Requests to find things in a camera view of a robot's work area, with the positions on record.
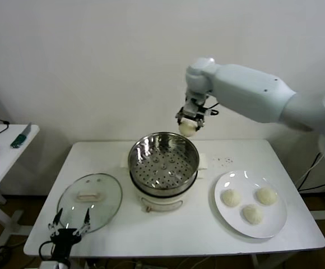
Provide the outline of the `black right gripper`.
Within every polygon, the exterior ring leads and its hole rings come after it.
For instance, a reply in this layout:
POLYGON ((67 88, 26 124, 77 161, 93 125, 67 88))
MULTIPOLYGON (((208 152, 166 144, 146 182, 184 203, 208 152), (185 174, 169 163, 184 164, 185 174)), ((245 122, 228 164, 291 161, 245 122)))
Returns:
POLYGON ((196 117, 196 131, 205 125, 206 108, 204 107, 208 95, 206 94, 186 94, 185 103, 175 115, 177 124, 180 125, 184 117, 196 117))

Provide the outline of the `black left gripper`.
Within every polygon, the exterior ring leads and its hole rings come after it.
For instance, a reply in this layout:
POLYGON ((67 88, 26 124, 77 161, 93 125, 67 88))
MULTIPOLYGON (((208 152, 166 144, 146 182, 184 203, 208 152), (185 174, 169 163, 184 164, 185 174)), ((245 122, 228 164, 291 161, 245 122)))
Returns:
POLYGON ((62 211, 63 209, 60 208, 53 221, 48 224, 48 230, 52 235, 50 238, 54 245, 50 260, 58 262, 59 268, 70 268, 69 257, 72 247, 79 243, 82 235, 90 230, 90 209, 87 209, 83 225, 78 230, 75 228, 58 229, 62 211))

